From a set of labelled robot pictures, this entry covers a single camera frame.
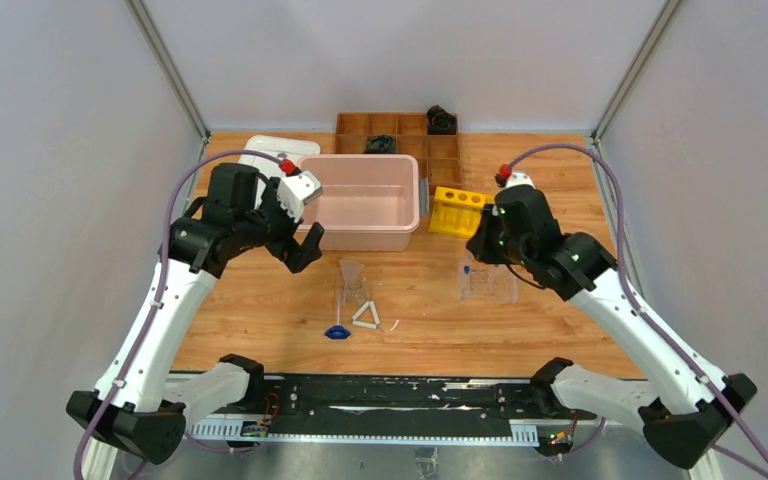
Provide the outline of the glass funnel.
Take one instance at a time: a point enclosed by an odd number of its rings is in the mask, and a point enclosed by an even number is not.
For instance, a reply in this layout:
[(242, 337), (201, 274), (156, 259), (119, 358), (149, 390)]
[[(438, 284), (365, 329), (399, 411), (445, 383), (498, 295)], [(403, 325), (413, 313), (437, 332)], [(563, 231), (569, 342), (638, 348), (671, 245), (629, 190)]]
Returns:
[(343, 284), (348, 290), (362, 289), (364, 286), (365, 266), (359, 262), (341, 259), (338, 261)]

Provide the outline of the small glass beaker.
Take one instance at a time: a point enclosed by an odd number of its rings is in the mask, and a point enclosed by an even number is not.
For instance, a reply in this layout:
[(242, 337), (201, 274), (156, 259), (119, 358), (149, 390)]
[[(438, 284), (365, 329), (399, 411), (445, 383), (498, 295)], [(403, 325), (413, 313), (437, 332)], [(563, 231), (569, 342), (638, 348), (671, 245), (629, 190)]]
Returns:
[(367, 289), (363, 278), (355, 278), (345, 284), (345, 301), (347, 305), (362, 307), (367, 301)]

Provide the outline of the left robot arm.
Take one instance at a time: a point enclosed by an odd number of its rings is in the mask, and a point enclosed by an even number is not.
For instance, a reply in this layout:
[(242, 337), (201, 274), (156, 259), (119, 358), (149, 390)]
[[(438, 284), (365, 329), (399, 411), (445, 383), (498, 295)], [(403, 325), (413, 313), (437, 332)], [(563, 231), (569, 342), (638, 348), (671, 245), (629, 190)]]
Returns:
[(67, 413), (95, 440), (159, 465), (195, 423), (234, 405), (258, 411), (266, 400), (263, 366), (236, 355), (171, 387), (167, 376), (194, 315), (228, 263), (266, 249), (298, 273), (322, 253), (323, 227), (295, 237), (305, 208), (321, 196), (314, 174), (288, 160), (275, 176), (242, 163), (216, 166), (205, 196), (166, 224), (152, 284), (131, 330), (90, 391), (74, 392)]

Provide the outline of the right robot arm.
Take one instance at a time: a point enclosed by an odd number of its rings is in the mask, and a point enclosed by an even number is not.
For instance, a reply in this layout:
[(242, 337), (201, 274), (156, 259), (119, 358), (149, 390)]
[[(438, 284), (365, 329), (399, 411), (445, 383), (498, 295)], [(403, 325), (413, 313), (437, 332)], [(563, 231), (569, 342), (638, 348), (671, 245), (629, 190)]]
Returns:
[(540, 415), (593, 413), (642, 434), (661, 458), (689, 470), (756, 395), (748, 376), (725, 374), (649, 310), (595, 237), (562, 232), (538, 189), (523, 184), (499, 192), (483, 206), (467, 249), (481, 263), (524, 268), (597, 322), (645, 376), (621, 380), (556, 357), (531, 378)]

